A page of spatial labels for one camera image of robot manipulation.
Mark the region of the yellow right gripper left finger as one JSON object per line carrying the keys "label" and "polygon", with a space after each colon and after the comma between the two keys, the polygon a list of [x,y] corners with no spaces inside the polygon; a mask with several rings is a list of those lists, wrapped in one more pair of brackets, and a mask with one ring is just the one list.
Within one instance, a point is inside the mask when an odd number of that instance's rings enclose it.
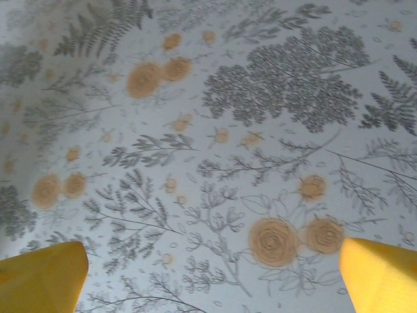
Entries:
{"label": "yellow right gripper left finger", "polygon": [[0,260],[0,313],[75,313],[88,270],[79,241]]}

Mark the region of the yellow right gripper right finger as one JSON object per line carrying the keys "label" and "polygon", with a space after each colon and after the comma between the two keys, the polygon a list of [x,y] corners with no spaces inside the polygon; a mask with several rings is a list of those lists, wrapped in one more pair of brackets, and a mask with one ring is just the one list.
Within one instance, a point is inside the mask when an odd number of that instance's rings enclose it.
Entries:
{"label": "yellow right gripper right finger", "polygon": [[417,251],[348,238],[339,270],[356,313],[417,313]]}

